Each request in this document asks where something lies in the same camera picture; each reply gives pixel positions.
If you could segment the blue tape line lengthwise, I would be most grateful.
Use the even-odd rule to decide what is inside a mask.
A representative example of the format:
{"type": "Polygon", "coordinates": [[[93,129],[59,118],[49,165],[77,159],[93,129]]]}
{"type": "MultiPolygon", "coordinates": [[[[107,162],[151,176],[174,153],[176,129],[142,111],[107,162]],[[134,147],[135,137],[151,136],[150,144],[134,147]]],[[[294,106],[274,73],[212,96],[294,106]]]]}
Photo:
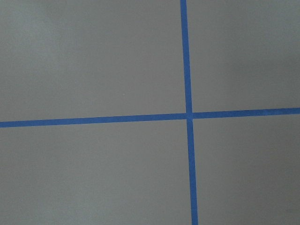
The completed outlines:
{"type": "Polygon", "coordinates": [[[191,73],[190,73],[190,57],[189,57],[188,14],[187,14],[187,2],[185,0],[180,1],[180,16],[181,16],[181,33],[182,33],[184,84],[185,84],[191,224],[197,225],[198,208],[197,208],[196,169],[195,169],[193,107],[192,107],[191,73]]]}

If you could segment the blue tape line crosswise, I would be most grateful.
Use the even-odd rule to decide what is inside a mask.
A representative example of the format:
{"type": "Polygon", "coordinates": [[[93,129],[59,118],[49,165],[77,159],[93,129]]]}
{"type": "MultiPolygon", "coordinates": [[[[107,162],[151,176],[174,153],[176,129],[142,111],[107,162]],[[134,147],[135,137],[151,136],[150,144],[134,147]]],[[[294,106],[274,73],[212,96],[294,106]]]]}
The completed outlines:
{"type": "Polygon", "coordinates": [[[190,114],[171,113],[171,114],[126,115],[126,116],[46,119],[46,120],[18,120],[18,121],[2,121],[0,123],[0,127],[17,128],[17,127],[120,123],[120,122],[188,120],[188,119],[193,120],[193,119],[291,115],[291,114],[299,114],[299,113],[300,113],[300,109],[296,107],[296,108],[279,108],[279,109],[193,112],[190,114]]]}

